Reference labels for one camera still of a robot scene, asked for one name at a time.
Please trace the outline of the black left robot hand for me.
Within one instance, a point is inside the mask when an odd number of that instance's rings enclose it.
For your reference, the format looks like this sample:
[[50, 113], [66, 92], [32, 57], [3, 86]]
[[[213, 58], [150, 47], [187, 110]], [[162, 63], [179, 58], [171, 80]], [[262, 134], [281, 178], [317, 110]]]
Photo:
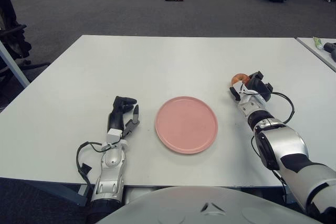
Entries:
[[[124, 124], [123, 116], [133, 112], [132, 119]], [[112, 112], [108, 117], [107, 131], [110, 129], [121, 130], [121, 138], [127, 137], [140, 124], [139, 105], [133, 98], [116, 96], [113, 102]]]

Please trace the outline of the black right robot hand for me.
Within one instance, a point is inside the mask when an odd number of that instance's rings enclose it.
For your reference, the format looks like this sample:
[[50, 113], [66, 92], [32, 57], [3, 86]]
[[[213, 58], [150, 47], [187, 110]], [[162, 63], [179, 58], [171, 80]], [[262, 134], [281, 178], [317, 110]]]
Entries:
[[250, 75], [238, 73], [232, 77], [229, 90], [236, 101], [256, 95], [263, 102], [267, 102], [271, 97], [273, 87], [270, 83], [264, 83], [263, 77], [264, 75], [260, 71]]

